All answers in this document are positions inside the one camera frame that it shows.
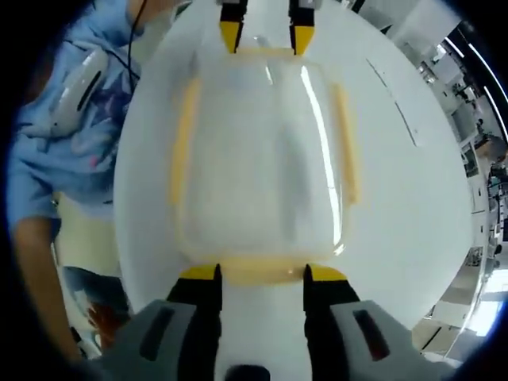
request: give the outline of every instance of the white device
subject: white device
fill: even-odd
[[[63,93],[47,125],[26,125],[21,130],[29,137],[68,137],[80,127],[83,111],[90,96],[106,76],[109,57],[98,45],[72,41],[74,46],[92,50],[91,54],[71,71],[63,82]]]

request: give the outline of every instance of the floor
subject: floor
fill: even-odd
[[[152,56],[167,31],[169,15],[163,14],[145,28],[142,38],[133,44],[133,58],[141,65]],[[64,195],[60,196],[59,215],[62,228],[56,238],[55,254],[59,268],[63,298],[71,326],[83,335],[92,332],[87,318],[80,312],[79,304],[70,296],[61,277],[62,266],[80,267],[100,275],[120,276],[114,224],[89,218]]]

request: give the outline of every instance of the white wall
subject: white wall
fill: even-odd
[[[402,22],[394,24],[387,36],[400,49],[409,45],[426,58],[459,22],[459,15],[442,0],[419,0]]]
[[[400,24],[418,3],[419,0],[365,0],[360,9],[360,16],[381,13],[391,20],[392,24]]]

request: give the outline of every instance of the person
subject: person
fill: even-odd
[[[508,156],[508,144],[497,136],[484,137],[475,144],[476,154],[484,157],[492,163],[501,163]]]
[[[87,7],[40,59],[13,123],[6,167],[7,225],[40,319],[69,359],[77,359],[79,352],[52,258],[51,244],[60,228],[52,196],[61,192],[89,214],[112,213],[118,140],[133,95],[130,79],[140,74],[136,64],[129,72],[121,48],[131,33],[140,36],[147,22],[176,3],[102,0]],[[63,96],[64,81],[96,49],[107,54],[107,69],[76,130],[57,137],[45,133]]]

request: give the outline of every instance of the hand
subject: hand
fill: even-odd
[[[88,310],[90,324],[97,329],[101,338],[101,350],[111,348],[114,343],[114,335],[126,321],[122,321],[114,310],[108,306],[92,303]]]
[[[136,20],[138,14],[141,11],[144,0],[129,0],[128,12],[131,20]],[[137,24],[137,28],[143,28],[143,26],[157,17],[159,14],[167,10],[172,10],[178,5],[181,0],[145,0],[143,12],[140,15],[140,19]]]

